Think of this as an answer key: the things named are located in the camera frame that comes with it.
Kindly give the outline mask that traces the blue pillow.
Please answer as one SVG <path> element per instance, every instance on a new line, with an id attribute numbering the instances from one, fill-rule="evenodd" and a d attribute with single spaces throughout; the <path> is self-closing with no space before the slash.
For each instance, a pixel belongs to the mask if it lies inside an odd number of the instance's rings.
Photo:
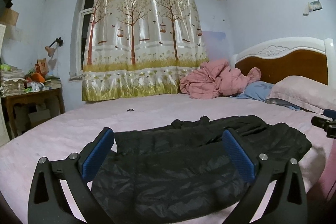
<path id="1" fill-rule="evenodd" d="M 299 106 L 296 106 L 290 102 L 281 99 L 277 98 L 268 99 L 267 97 L 270 95 L 273 86 L 274 84 L 266 83 L 264 81 L 256 81 L 254 83 L 249 84 L 244 90 L 244 92 L 242 92 L 241 94 L 237 94 L 235 96 L 231 96 L 231 98 L 249 99 L 265 103 L 272 103 L 275 105 L 287 107 L 295 111 L 301 109 Z"/>

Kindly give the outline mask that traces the pink pillow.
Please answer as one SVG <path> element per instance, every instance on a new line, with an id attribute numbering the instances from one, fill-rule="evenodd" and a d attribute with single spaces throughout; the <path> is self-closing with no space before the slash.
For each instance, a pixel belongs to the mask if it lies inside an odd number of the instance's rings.
<path id="1" fill-rule="evenodd" d="M 288 76 L 276 83 L 266 98 L 268 103 L 285 103 L 322 114 L 336 110 L 335 89 L 302 76 Z"/>

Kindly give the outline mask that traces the wall photo sticker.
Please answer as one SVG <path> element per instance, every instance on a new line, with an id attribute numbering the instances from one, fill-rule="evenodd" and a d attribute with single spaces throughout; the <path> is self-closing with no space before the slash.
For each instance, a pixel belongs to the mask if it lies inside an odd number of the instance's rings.
<path id="1" fill-rule="evenodd" d="M 322 9 L 321 2 L 319 0 L 308 2 L 303 11 L 303 16 L 308 16 L 311 12 Z"/>

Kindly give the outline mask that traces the tree pattern curtain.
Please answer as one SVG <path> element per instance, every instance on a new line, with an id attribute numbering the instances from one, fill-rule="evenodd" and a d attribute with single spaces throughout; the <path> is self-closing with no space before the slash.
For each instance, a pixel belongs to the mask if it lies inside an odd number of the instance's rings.
<path id="1" fill-rule="evenodd" d="M 94 0 L 83 101 L 176 94 L 208 59 L 202 35 L 195 0 Z"/>

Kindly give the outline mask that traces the pink wall desk lamp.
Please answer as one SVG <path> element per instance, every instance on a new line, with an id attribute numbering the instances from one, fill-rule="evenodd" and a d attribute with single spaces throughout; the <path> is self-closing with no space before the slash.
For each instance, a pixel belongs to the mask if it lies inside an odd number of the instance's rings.
<path id="1" fill-rule="evenodd" d="M 47 51 L 48 57 L 52 57 L 56 51 L 57 47 L 61 47 L 63 45 L 63 39 L 61 37 L 56 38 L 50 46 L 45 46 L 45 50 Z"/>

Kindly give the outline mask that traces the white and brown headboard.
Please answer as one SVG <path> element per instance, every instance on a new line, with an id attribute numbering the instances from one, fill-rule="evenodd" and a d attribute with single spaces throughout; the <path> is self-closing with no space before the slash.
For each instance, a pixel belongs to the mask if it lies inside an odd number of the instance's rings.
<path id="1" fill-rule="evenodd" d="M 261 80 L 271 84 L 288 76 L 303 76 L 335 88 L 335 42 L 332 39 L 268 40 L 233 55 L 230 65 L 245 75 L 257 67 Z"/>

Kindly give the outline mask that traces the window frame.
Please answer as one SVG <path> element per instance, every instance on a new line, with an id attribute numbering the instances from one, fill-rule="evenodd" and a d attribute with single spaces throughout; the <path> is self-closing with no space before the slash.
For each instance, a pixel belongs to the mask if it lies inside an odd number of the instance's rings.
<path id="1" fill-rule="evenodd" d="M 94 0 L 76 0 L 71 32 L 70 81 L 81 79 L 83 55 L 93 3 Z"/>

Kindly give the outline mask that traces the black puffer jacket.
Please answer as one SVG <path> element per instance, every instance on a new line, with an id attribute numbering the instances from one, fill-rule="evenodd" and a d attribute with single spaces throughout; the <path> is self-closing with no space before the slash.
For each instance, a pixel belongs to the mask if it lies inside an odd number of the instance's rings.
<path id="1" fill-rule="evenodd" d="M 275 161 L 302 159 L 312 146 L 297 129 L 254 115 L 118 132 L 92 193 L 115 223 L 175 223 L 227 208 L 248 189 L 224 150 L 229 128 Z"/>

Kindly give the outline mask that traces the pink crumpled blanket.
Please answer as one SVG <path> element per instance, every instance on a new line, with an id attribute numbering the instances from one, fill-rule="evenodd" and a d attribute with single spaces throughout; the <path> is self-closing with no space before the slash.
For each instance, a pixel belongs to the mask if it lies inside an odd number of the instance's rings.
<path id="1" fill-rule="evenodd" d="M 235 96 L 261 79 L 261 71 L 252 68 L 245 76 L 238 68 L 232 68 L 227 59 L 207 61 L 199 69 L 180 80 L 180 91 L 190 98 L 210 100 L 220 96 Z"/>

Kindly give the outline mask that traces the clutter pile on table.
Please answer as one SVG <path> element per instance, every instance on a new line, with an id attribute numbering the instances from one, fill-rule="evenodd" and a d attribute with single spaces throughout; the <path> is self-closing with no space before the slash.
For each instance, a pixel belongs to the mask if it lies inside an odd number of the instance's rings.
<path id="1" fill-rule="evenodd" d="M 49 70 L 46 58 L 38 59 L 27 74 L 17 67 L 1 64 L 1 97 L 61 89 L 62 86 L 60 78 Z"/>

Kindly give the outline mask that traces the pink bed sheet mattress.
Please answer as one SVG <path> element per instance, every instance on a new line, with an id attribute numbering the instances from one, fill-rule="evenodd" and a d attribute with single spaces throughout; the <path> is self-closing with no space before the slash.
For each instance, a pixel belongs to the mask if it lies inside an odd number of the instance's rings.
<path id="1" fill-rule="evenodd" d="M 104 127 L 123 132 L 162 127 L 174 120 L 196 121 L 202 116 L 215 120 L 245 115 L 260 117 L 267 124 L 285 123 L 306 135 L 312 148 L 299 165 L 305 188 L 310 189 L 320 178 L 333 145 L 322 129 L 311 125 L 311 113 L 256 100 L 196 100 L 186 94 L 169 94 L 86 104 L 11 140 L 1 147 L 1 193 L 26 223 L 31 181 L 41 157 L 65 159 L 81 151 Z"/>

